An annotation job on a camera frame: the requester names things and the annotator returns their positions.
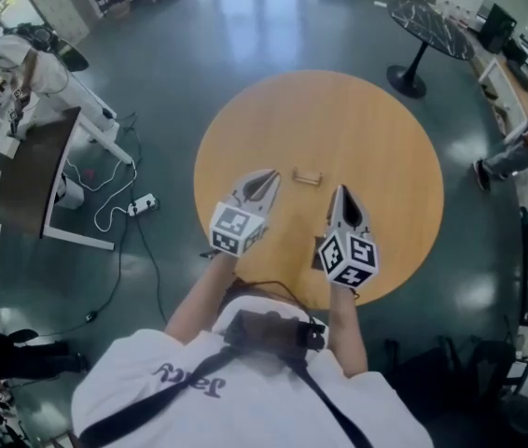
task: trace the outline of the white cube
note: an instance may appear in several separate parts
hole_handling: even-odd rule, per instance
[[[218,203],[210,220],[210,246],[239,257],[262,236],[265,227],[264,217]]]
[[[318,249],[328,281],[358,288],[378,273],[376,245],[347,232],[340,238],[332,232]]]

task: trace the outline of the round wooden table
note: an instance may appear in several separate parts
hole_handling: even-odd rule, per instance
[[[380,273],[359,288],[357,304],[402,285],[432,247],[444,203],[438,158],[420,123],[384,90],[328,71],[271,77],[235,96],[203,137],[194,169],[200,222],[234,182],[276,169],[282,183],[270,229],[237,266],[245,281],[280,280],[313,309],[327,309],[329,285],[312,268],[332,192],[346,185],[368,209]],[[294,168],[319,186],[292,178]],[[282,287],[264,286],[287,297]]]

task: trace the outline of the white cable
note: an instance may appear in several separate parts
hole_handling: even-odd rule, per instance
[[[110,183],[114,178],[115,178],[115,173],[117,172],[117,168],[119,167],[119,165],[121,164],[121,161],[119,161],[117,163],[117,165],[115,166],[115,171],[113,171],[113,175],[110,177],[110,179],[106,180],[103,184],[101,184],[98,188],[91,188],[89,186],[86,186],[84,183],[81,182],[81,175],[79,174],[79,171],[77,169],[77,167],[72,164],[71,162],[69,162],[69,160],[65,160],[65,162],[67,164],[69,164],[72,168],[74,168],[74,170],[76,171],[76,174],[77,174],[77,181],[79,182],[79,184],[86,188],[87,190],[90,190],[92,192],[96,192],[97,190],[99,190],[100,188],[102,188],[105,184],[108,184]],[[111,230],[111,226],[113,225],[113,213],[115,211],[120,211],[122,212],[123,214],[127,215],[127,211],[125,209],[123,209],[122,207],[118,207],[118,206],[115,206],[111,209],[111,212],[110,212],[110,215],[109,215],[109,219],[108,219],[108,227],[106,229],[103,229],[99,226],[98,224],[98,221],[96,220],[96,218],[98,217],[98,215],[102,212],[102,210],[108,206],[108,204],[111,202],[111,200],[119,195],[121,192],[123,192],[125,189],[127,189],[129,186],[131,186],[133,184],[133,182],[135,181],[135,179],[137,178],[137,168],[135,167],[135,161],[132,160],[132,166],[133,166],[133,178],[132,180],[127,183],[125,186],[123,186],[121,189],[119,189],[117,192],[114,192],[113,194],[111,194],[108,199],[104,202],[103,205],[100,206],[100,208],[98,209],[98,211],[96,211],[96,214],[94,215],[94,226],[96,226],[96,229],[98,229],[98,231],[100,232],[109,232]]]

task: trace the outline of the computer tower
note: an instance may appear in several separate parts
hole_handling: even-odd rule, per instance
[[[502,7],[494,4],[488,20],[481,27],[478,40],[491,53],[498,53],[507,43],[516,26],[517,21]]]

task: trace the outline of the power strip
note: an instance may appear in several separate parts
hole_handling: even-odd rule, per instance
[[[159,208],[159,200],[151,192],[144,197],[136,199],[127,207],[128,216],[139,216],[147,210],[156,211]]]

